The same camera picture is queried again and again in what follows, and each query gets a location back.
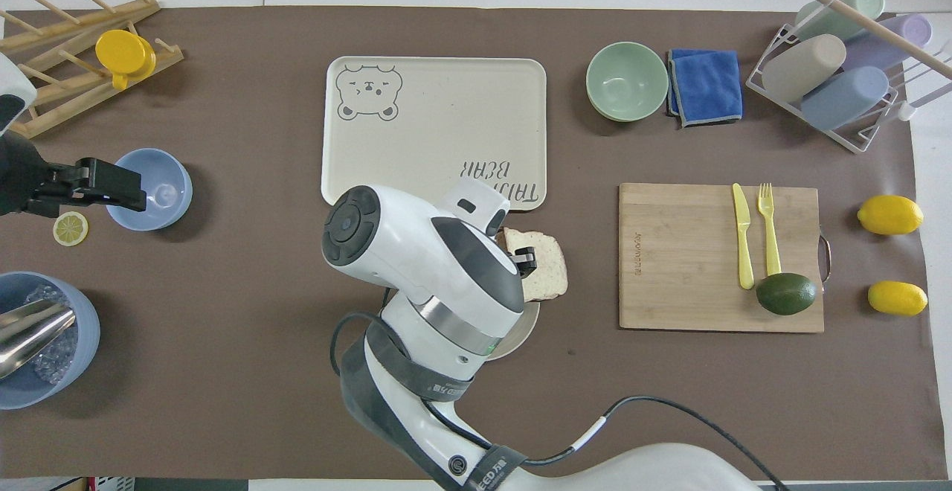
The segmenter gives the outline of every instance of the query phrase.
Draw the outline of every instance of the bread slice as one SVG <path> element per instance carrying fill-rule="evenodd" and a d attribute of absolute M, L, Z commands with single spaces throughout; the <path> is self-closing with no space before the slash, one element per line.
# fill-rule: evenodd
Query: bread slice
<path fill-rule="evenodd" d="M 500 247 L 510 253 L 523 247 L 534 247 L 538 267 L 523 279 L 523 295 L 526 301 L 546 301 L 557 298 L 568 290 L 568 271 L 565 255 L 559 243 L 538 231 L 523 233 L 503 227 L 496 234 Z"/>

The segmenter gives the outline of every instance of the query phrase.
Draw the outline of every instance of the cutting board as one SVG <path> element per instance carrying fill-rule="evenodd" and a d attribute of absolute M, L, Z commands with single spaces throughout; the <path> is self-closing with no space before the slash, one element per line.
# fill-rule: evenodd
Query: cutting board
<path fill-rule="evenodd" d="M 755 280 L 766 277 L 764 219 L 757 186 L 744 186 Z M 776 242 L 783 271 L 818 289 L 820 215 L 813 188 L 774 187 Z M 621 185 L 619 304 L 625 328 L 821 333 L 822 295 L 805 311 L 766 311 L 738 285 L 737 227 L 731 186 Z"/>

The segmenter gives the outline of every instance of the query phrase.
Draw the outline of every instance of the blue towel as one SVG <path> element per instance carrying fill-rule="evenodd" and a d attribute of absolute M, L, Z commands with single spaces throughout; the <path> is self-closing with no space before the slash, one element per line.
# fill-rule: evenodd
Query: blue towel
<path fill-rule="evenodd" d="M 669 51 L 669 112 L 681 126 L 737 121 L 744 115 L 735 51 Z"/>

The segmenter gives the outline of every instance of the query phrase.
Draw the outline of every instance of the tray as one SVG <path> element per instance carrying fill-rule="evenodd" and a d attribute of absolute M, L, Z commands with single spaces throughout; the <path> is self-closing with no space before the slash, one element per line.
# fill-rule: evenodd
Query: tray
<path fill-rule="evenodd" d="M 321 193 L 358 184 L 438 202 L 459 176 L 513 210 L 545 199 L 545 70 L 535 60 L 339 57 L 327 68 Z"/>
<path fill-rule="evenodd" d="M 744 186 L 755 280 L 766 277 L 757 186 Z M 812 188 L 773 189 L 783 271 L 822 289 L 820 215 Z M 619 197 L 620 324 L 690 331 L 819 333 L 823 297 L 805 311 L 768 312 L 737 281 L 737 230 L 730 186 L 622 184 Z"/>

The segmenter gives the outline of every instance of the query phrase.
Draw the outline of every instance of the plate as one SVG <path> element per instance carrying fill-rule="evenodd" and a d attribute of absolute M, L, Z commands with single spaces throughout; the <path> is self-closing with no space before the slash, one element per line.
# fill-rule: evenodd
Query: plate
<path fill-rule="evenodd" d="M 533 329 L 535 329 L 535 324 L 538 321 L 538 308 L 540 308 L 538 301 L 527 302 L 523 314 L 509 330 L 509 334 L 503 337 L 503 341 L 487 356 L 486 360 L 503 358 L 523 345 L 523 342 L 533 334 Z"/>
<path fill-rule="evenodd" d="M 327 68 L 321 193 L 359 184 L 439 202 L 460 176 L 545 199 L 545 70 L 535 60 L 339 57 Z"/>

